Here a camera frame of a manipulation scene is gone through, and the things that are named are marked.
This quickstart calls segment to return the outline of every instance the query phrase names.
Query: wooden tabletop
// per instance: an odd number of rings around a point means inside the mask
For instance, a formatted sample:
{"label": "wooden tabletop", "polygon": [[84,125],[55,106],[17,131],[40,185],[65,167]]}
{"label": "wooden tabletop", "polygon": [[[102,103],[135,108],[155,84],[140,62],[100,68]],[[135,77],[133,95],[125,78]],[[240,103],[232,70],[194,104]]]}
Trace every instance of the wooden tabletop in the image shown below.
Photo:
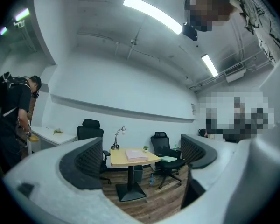
{"label": "wooden tabletop", "polygon": [[128,167],[128,166],[136,166],[136,165],[145,165],[145,164],[161,161],[161,159],[158,156],[152,154],[151,152],[147,152],[144,154],[148,157],[148,160],[129,162],[126,157],[127,149],[143,151],[142,148],[121,148],[119,150],[110,149],[112,167]]}

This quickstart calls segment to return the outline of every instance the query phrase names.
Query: pixelated area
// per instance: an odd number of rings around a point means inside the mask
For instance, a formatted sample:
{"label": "pixelated area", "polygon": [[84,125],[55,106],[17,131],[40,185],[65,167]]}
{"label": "pixelated area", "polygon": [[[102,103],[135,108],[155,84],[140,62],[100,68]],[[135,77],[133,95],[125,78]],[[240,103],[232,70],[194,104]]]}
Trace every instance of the pixelated area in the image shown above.
{"label": "pixelated area", "polygon": [[274,124],[273,109],[261,92],[212,92],[200,101],[200,113],[207,133],[226,140],[251,139]]}
{"label": "pixelated area", "polygon": [[229,14],[219,0],[186,0],[184,8],[187,21],[199,30],[205,26],[222,26]]}

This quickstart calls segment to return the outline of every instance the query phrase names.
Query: black shirt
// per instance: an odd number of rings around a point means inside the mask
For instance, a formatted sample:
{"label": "black shirt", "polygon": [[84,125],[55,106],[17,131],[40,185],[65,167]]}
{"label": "black shirt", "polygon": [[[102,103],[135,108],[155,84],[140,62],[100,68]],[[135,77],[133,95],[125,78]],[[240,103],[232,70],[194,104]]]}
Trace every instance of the black shirt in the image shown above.
{"label": "black shirt", "polygon": [[2,107],[1,114],[4,114],[16,107],[14,111],[5,117],[0,118],[0,135],[9,136],[15,134],[16,121],[18,119],[19,109],[29,112],[31,99],[31,89],[29,83],[24,78],[15,78],[14,83],[8,90],[5,98],[5,104]]}

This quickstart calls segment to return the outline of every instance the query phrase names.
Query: ceiling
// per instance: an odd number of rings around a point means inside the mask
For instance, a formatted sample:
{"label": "ceiling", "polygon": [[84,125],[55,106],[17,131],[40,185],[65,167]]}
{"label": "ceiling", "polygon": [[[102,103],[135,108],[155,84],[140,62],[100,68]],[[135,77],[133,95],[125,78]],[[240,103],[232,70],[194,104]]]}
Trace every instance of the ceiling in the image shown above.
{"label": "ceiling", "polygon": [[[171,16],[178,23],[184,21],[184,0],[143,0]],[[194,42],[183,34],[177,35],[156,19],[123,5],[124,0],[78,0],[67,4],[68,13],[77,17],[78,44],[121,56],[132,62],[150,66],[191,87],[212,75],[201,56],[208,54],[218,73],[249,58],[246,66],[266,61],[260,53],[257,37],[244,28],[239,14],[234,14],[224,26],[212,32],[198,32]],[[7,18],[26,7],[25,0],[18,1]],[[31,21],[25,19],[28,33],[35,37]],[[14,26],[9,43],[20,41],[21,35]],[[132,52],[131,40],[137,41]]]}
{"label": "ceiling", "polygon": [[[12,7],[10,7],[9,12],[6,14],[5,20],[3,21],[4,26],[7,27],[7,32],[3,36],[0,36],[1,44],[3,43],[5,46],[9,46],[10,48],[20,48],[19,46],[21,46],[21,49],[27,48],[24,38],[20,32],[20,28],[14,25],[14,17],[27,7],[27,0],[17,0]],[[31,17],[25,17],[24,21],[25,28],[21,29],[27,30],[34,46],[37,47],[37,49],[40,49],[40,44],[32,26]]]}

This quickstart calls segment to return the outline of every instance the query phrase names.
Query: cap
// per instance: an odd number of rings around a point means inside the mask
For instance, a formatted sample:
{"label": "cap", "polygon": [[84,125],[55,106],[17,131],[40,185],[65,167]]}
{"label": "cap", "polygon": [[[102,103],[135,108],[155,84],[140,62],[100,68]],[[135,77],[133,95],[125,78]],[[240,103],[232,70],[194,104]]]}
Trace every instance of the cap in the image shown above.
{"label": "cap", "polygon": [[36,83],[38,84],[38,89],[42,86],[42,80],[38,76],[33,76],[36,79]]}

